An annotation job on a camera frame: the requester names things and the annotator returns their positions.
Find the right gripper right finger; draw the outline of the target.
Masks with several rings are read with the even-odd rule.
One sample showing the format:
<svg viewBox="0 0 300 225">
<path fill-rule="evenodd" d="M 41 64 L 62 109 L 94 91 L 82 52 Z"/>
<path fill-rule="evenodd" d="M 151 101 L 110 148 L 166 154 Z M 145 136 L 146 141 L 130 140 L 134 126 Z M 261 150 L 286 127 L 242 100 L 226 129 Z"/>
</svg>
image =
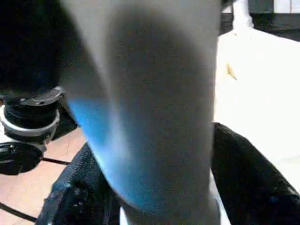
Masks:
<svg viewBox="0 0 300 225">
<path fill-rule="evenodd" d="M 211 170 L 232 225 L 298 225 L 300 194 L 245 137 L 215 122 Z"/>
</svg>

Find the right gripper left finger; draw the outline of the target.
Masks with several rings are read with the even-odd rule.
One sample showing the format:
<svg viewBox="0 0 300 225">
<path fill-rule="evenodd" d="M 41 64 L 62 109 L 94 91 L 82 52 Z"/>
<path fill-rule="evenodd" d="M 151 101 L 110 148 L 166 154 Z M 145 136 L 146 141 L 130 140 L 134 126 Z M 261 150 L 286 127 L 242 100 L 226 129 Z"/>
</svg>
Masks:
<svg viewBox="0 0 300 225">
<path fill-rule="evenodd" d="M 120 205 L 88 144 L 53 183 L 38 225 L 118 225 Z"/>
</svg>

